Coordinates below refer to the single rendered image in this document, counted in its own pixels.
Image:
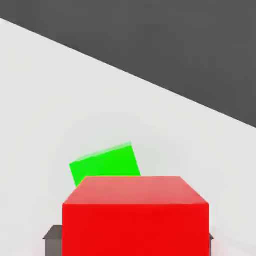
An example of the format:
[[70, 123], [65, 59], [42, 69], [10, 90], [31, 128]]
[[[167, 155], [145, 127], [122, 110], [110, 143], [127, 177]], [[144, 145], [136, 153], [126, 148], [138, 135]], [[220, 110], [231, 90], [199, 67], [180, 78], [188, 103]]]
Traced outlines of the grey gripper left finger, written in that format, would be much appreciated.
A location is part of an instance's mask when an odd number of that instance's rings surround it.
[[63, 256], [62, 225], [34, 227], [31, 230], [29, 248], [31, 249], [29, 256]]

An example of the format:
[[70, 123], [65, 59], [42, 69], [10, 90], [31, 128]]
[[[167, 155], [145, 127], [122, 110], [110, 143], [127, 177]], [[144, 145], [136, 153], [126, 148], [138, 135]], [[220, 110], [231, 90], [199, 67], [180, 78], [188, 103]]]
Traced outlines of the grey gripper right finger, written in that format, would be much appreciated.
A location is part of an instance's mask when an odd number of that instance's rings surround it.
[[209, 256], [222, 256], [222, 237], [219, 233], [209, 234]]

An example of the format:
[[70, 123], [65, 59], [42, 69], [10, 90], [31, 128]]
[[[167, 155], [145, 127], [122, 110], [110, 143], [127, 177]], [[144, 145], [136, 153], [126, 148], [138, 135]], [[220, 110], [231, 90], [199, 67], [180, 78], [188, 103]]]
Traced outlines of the small red cube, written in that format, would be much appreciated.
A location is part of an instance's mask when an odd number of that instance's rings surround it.
[[209, 203], [179, 176], [92, 176], [62, 206], [62, 256], [209, 256]]

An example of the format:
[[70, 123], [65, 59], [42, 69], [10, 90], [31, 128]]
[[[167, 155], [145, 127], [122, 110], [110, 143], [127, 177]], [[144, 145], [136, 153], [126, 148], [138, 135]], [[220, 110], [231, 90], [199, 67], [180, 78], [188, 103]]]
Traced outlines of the small green cube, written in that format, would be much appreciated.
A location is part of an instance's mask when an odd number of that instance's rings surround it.
[[69, 164], [75, 186], [88, 176], [140, 176], [131, 142], [87, 154]]

